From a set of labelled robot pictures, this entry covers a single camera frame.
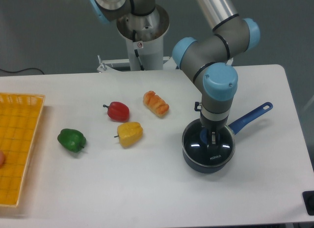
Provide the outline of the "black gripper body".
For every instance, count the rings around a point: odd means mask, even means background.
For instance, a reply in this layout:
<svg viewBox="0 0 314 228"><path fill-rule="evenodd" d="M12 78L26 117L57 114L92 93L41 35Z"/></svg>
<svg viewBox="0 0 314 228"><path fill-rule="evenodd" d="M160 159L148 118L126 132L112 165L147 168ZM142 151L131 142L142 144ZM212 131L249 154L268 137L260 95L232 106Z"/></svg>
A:
<svg viewBox="0 0 314 228"><path fill-rule="evenodd" d="M220 131L227 123L228 118L224 118L219 121L214 121L207 119L205 116L200 115L200 122L203 126L203 130L208 132L218 132Z"/></svg>

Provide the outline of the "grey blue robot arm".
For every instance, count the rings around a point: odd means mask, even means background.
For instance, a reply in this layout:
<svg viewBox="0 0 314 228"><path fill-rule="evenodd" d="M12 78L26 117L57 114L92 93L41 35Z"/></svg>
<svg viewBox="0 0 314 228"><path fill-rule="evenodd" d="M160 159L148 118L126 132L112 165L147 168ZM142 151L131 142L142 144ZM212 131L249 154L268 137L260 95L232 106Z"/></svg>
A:
<svg viewBox="0 0 314 228"><path fill-rule="evenodd" d="M162 68L169 16L156 0L89 1L102 23L116 22L132 71ZM204 42L183 38L175 45L172 59L202 94L200 121L205 142L213 149L220 143L237 89L237 73L227 61L255 47L260 29L253 20L240 18L230 0L197 1L213 35Z"/></svg>

